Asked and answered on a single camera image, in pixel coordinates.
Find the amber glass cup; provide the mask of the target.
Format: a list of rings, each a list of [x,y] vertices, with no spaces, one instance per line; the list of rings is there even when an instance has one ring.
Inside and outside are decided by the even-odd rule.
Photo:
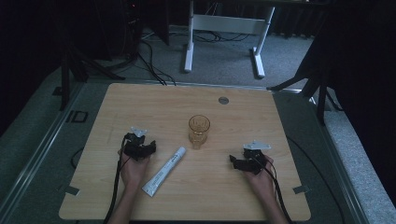
[[[203,115],[195,115],[189,120],[189,140],[193,149],[199,149],[206,142],[211,123]]]

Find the dark equipment rack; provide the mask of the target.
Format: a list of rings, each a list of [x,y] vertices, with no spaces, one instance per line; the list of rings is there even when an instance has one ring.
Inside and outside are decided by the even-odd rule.
[[[126,53],[131,59],[137,57],[143,22],[141,0],[123,0],[126,22]]]

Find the white toothpaste tube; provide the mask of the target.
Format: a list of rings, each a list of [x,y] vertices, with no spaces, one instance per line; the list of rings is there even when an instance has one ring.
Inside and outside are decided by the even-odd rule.
[[[173,171],[186,153],[186,148],[180,147],[163,167],[142,187],[149,197],[153,197],[163,181]]]

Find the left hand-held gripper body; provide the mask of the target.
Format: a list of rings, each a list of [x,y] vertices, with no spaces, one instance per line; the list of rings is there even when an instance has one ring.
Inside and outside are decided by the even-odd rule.
[[[131,131],[124,135],[122,140],[122,151],[135,161],[143,160],[147,157],[145,154],[144,143],[147,130],[131,128]]]

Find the person's left hand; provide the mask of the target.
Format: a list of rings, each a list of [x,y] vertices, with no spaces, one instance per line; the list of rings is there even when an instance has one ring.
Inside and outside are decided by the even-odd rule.
[[[149,161],[150,157],[141,161],[136,161],[125,153],[121,153],[120,175],[127,191],[139,189],[139,186],[144,179]]]

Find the white desk frame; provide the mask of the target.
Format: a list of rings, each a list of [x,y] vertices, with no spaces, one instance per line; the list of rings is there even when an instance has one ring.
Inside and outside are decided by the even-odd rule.
[[[195,31],[258,35],[260,37],[259,42],[257,46],[252,49],[252,61],[255,64],[257,76],[259,78],[264,78],[265,72],[262,63],[262,48],[269,31],[275,9],[275,7],[268,7],[266,17],[263,20],[203,15],[196,14],[194,12],[194,0],[190,0],[188,26],[189,41],[186,49],[184,71],[189,73],[192,70],[194,52],[193,33]]]

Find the aluminium floor rail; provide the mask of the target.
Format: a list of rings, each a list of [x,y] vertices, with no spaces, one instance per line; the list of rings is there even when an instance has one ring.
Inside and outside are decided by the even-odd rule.
[[[370,224],[368,203],[363,198],[363,180],[375,175],[372,164],[344,112],[332,112],[326,101],[309,98],[316,107],[319,127],[327,141],[329,160],[356,224]]]
[[[40,88],[0,137],[0,222],[15,210],[83,86],[72,85],[65,105]]]

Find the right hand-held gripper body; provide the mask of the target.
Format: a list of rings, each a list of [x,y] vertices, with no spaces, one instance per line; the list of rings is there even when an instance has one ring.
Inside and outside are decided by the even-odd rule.
[[[250,166],[249,171],[251,173],[257,175],[261,169],[265,167],[267,159],[262,152],[265,149],[271,148],[272,147],[269,144],[256,140],[243,145],[243,155],[247,160],[247,164]]]

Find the black curtain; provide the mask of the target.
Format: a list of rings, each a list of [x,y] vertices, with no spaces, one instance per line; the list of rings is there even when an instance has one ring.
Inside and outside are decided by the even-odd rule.
[[[396,0],[338,0],[328,22],[332,86],[396,201]]]
[[[0,136],[60,65],[48,0],[0,0]]]

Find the black metal stand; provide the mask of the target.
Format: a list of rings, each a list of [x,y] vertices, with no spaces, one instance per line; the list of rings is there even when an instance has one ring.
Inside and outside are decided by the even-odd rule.
[[[330,72],[329,71],[319,71],[313,70],[310,72],[299,72],[294,77],[278,84],[273,87],[268,87],[268,91],[282,91],[287,87],[303,80],[307,79],[304,87],[300,91],[300,94],[305,98],[311,98],[316,92],[318,92],[317,101],[317,112],[316,116],[321,125],[325,125],[324,121],[324,111],[326,106],[326,99],[335,106],[337,110],[342,111],[342,108],[337,105],[334,99],[330,96],[328,92],[328,87],[330,83]]]
[[[108,69],[104,68],[99,63],[90,59],[84,53],[82,53],[79,49],[74,47],[73,45],[68,46],[64,51],[64,56],[61,62],[61,106],[60,110],[65,110],[66,106],[69,103],[70,99],[70,75],[69,72],[72,72],[73,76],[77,81],[85,82],[88,80],[88,74],[85,70],[84,63],[90,65],[93,69],[98,71],[99,73],[105,75],[106,77],[116,79],[116,80],[124,80],[124,77],[120,77],[118,75],[113,74]]]

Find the person's right hand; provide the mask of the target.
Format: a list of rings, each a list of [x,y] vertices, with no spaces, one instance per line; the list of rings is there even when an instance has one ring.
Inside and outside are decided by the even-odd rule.
[[[268,156],[265,159],[267,163],[258,174],[244,172],[247,182],[257,194],[273,194],[275,192],[274,173],[271,170],[274,160]]]

